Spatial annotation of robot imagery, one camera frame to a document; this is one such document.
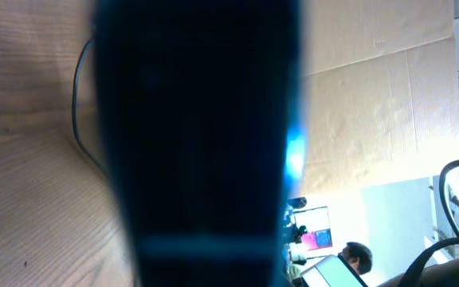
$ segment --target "man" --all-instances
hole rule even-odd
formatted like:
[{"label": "man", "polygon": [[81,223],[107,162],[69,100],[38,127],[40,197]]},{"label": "man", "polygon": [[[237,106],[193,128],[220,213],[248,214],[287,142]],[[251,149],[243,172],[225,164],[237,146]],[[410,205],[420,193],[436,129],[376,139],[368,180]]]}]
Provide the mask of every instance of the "man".
[{"label": "man", "polygon": [[341,255],[358,275],[364,275],[371,271],[373,254],[364,244],[349,242]]}]

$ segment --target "cardboard box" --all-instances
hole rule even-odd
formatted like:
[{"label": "cardboard box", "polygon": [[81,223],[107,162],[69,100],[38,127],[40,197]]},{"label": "cardboard box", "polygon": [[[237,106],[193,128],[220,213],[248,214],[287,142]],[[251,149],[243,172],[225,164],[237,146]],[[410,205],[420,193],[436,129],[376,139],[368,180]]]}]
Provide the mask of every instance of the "cardboard box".
[{"label": "cardboard box", "polygon": [[309,5],[318,19],[304,22],[316,27],[304,46],[309,143],[300,193],[436,175],[459,159],[453,3]]}]

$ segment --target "black cable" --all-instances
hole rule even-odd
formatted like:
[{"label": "black cable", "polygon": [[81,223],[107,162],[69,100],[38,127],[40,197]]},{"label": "black cable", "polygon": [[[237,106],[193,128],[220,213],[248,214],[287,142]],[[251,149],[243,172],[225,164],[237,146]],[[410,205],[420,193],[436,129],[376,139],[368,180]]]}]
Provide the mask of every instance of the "black cable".
[{"label": "black cable", "polygon": [[419,281],[419,278],[421,277],[422,271],[424,270],[424,266],[426,265],[428,260],[433,256],[433,254],[444,247],[455,244],[459,244],[459,238],[449,238],[442,240],[440,242],[433,244],[430,248],[424,250],[405,272],[405,274],[402,277],[402,280],[398,284],[398,287],[416,286]]},{"label": "black cable", "polygon": [[447,220],[449,221],[449,224],[451,225],[454,233],[459,238],[459,228],[456,224],[456,221],[454,220],[453,213],[449,210],[449,200],[445,196],[445,177],[451,170],[456,167],[459,167],[459,160],[448,163],[444,168],[442,168],[440,179],[438,181],[438,190],[440,193],[442,208],[444,209],[445,216],[447,217]]},{"label": "black cable", "polygon": [[77,60],[76,71],[73,76],[73,90],[72,90],[72,128],[73,135],[76,138],[76,142],[79,145],[80,149],[86,154],[87,157],[106,175],[102,165],[93,157],[92,153],[83,145],[79,137],[79,131],[77,130],[77,88],[79,85],[79,74],[80,69],[83,66],[84,59],[86,58],[86,53],[91,49],[93,44],[93,38],[89,38],[86,44],[84,44],[83,49],[80,51],[79,60]]}]

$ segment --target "wood grain surface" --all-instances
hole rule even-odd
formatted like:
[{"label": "wood grain surface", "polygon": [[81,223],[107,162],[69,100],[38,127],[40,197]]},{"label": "wood grain surface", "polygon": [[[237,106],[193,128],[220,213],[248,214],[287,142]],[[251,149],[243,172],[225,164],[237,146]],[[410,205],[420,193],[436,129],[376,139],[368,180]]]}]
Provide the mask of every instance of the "wood grain surface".
[{"label": "wood grain surface", "polygon": [[0,286],[130,286],[108,185],[61,132],[0,145]]},{"label": "wood grain surface", "polygon": [[[73,74],[91,2],[0,0],[0,286],[129,286],[114,198],[73,140]],[[100,156],[90,64],[81,138]]]}]

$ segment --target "cardboard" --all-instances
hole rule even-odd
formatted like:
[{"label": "cardboard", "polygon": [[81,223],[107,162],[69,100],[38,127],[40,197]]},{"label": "cardboard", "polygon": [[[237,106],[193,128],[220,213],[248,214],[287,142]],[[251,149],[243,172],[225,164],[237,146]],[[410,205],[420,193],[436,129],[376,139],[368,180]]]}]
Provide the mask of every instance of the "cardboard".
[{"label": "cardboard", "polygon": [[304,0],[304,74],[453,36],[453,0]]},{"label": "cardboard", "polygon": [[[333,36],[325,45],[314,46],[311,60],[324,71],[304,78],[309,142],[301,195],[437,175],[448,162],[459,159],[453,3],[395,2],[341,0],[312,4],[327,5],[327,15],[316,20],[319,28],[315,31],[331,27],[319,35],[342,36],[339,42]],[[403,13],[413,15],[395,16],[400,12],[396,7],[399,4],[406,5],[401,9]],[[430,10],[428,6],[437,13],[423,14],[424,19],[419,14]],[[345,11],[351,9],[352,17],[345,18],[349,13]],[[416,22],[394,26],[399,19],[407,18]],[[360,19],[361,27],[349,33],[348,19]],[[389,43],[384,44],[387,48],[369,45],[373,38],[373,34],[365,33],[369,31],[381,33]],[[334,57],[322,61],[330,49]]]}]

